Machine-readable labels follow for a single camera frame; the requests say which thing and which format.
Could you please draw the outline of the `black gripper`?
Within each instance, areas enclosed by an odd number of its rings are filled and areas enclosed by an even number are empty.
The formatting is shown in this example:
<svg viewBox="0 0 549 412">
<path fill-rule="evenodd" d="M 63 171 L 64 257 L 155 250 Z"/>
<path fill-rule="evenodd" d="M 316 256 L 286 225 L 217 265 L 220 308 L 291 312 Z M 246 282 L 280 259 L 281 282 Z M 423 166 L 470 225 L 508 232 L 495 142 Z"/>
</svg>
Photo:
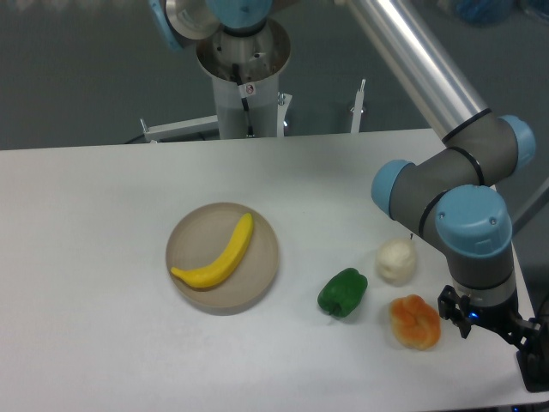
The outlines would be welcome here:
<svg viewBox="0 0 549 412">
<path fill-rule="evenodd" d="M 466 295 L 446 285 L 437 298 L 439 317 L 449 320 L 467 339 L 473 325 L 496 332 L 517 348 L 516 360 L 529 392 L 548 392 L 548 323 L 519 318 L 514 292 L 495 306 L 475 306 Z"/>
</svg>

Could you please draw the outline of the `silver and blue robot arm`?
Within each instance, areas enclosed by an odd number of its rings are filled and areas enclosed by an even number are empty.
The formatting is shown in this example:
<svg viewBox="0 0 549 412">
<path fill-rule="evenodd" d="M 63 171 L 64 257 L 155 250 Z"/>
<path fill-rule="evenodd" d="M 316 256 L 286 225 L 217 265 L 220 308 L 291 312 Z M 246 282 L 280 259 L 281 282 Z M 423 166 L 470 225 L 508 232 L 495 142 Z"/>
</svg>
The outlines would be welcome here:
<svg viewBox="0 0 549 412">
<path fill-rule="evenodd" d="M 196 42 L 213 81 L 223 138 L 279 136 L 278 75 L 290 42 L 269 18 L 270 1 L 152 1 L 167 44 Z M 413 7 L 404 1 L 352 1 L 349 8 L 435 130 L 444 150 L 419 165 L 391 161 L 371 197 L 391 219 L 445 256 L 453 282 L 438 312 L 467 336 L 473 326 L 516 347 L 523 382 L 548 388 L 548 319 L 518 312 L 510 220 L 493 185 L 524 167 L 535 139 L 514 116 L 496 117 L 457 69 Z"/>
</svg>

